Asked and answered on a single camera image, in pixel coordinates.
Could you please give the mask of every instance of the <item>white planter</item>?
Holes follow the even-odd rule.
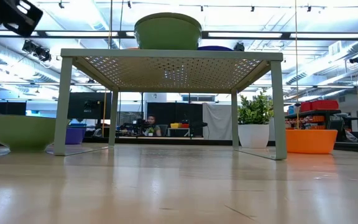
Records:
[[[265,149],[269,141],[269,125],[239,124],[239,138],[242,147]]]

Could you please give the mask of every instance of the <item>green bowl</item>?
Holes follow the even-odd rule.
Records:
[[[54,118],[0,114],[0,143],[11,152],[43,151],[55,137]]]
[[[156,18],[135,26],[135,38],[140,49],[197,50],[201,31],[181,19]]]
[[[157,18],[181,19],[183,21],[187,21],[187,22],[193,24],[194,26],[199,28],[199,30],[203,29],[201,24],[196,19],[194,19],[193,17],[187,16],[187,15],[184,15],[184,14],[180,14],[180,13],[172,13],[172,12],[161,12],[161,13],[155,13],[155,14],[145,16],[145,17],[139,19],[136,22],[135,27],[137,27],[139,24],[141,24],[144,21],[147,21],[149,19],[157,19]]]

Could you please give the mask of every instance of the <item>potted plant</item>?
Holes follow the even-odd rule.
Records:
[[[149,128],[148,135],[149,135],[149,136],[153,136],[153,134],[154,134],[154,128],[151,127],[151,128]]]
[[[263,89],[254,100],[241,96],[239,107],[239,139],[242,147],[266,148],[269,141],[269,120],[273,116],[273,101]]]

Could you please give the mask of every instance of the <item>perforated tabletop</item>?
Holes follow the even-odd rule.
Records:
[[[231,93],[270,70],[281,53],[62,49],[73,65],[110,90]]]

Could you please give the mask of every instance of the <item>table leg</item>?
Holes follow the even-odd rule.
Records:
[[[116,143],[117,107],[118,107],[118,90],[113,90],[112,100],[111,100],[111,111],[110,111],[109,146],[114,146]]]
[[[231,128],[234,150],[239,149],[239,123],[237,118],[237,110],[237,90],[233,89],[231,91]]]
[[[281,62],[271,61],[272,66],[272,88],[273,88],[273,110],[274,110],[274,132],[276,142],[276,160],[287,158],[287,142],[285,137],[283,79]]]
[[[65,156],[68,102],[70,100],[71,70],[73,58],[63,57],[60,72],[59,99],[57,102],[57,115],[55,125],[55,145],[53,154]]]

